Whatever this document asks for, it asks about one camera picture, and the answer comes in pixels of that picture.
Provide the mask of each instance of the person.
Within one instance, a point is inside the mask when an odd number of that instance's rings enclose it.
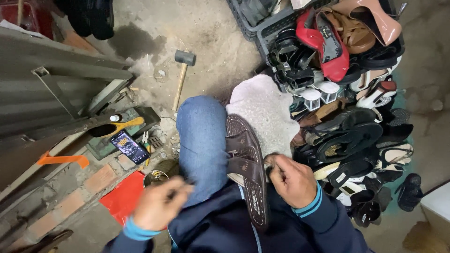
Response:
[[[265,158],[272,165],[270,223],[265,232],[257,231],[238,184],[226,175],[226,117],[225,108],[209,96],[181,105],[176,127],[183,177],[146,189],[104,252],[150,253],[151,238],[166,227],[173,252],[371,252],[344,206],[322,191],[311,168],[280,154]]]

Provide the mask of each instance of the white cloth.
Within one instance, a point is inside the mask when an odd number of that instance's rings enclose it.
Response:
[[[292,102],[292,96],[279,91],[272,78],[257,75],[234,88],[226,111],[243,117],[250,124],[263,158],[273,153],[291,158],[290,142],[300,130],[290,117]]]

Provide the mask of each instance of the bottle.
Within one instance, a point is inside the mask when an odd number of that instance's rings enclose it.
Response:
[[[112,122],[127,122],[130,116],[127,113],[118,113],[109,117]]]

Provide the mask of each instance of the pliers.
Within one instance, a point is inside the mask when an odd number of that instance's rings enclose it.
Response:
[[[144,147],[146,148],[146,150],[148,151],[148,153],[150,154],[150,144],[149,144],[149,132],[145,131],[144,135],[142,136],[142,143],[144,144]],[[150,158],[145,160],[145,165],[148,166],[150,162]]]

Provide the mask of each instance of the red shoe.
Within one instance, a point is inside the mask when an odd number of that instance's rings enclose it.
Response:
[[[337,82],[344,78],[349,67],[349,54],[325,11],[316,15],[313,8],[297,19],[296,35],[305,45],[319,52],[324,76]]]

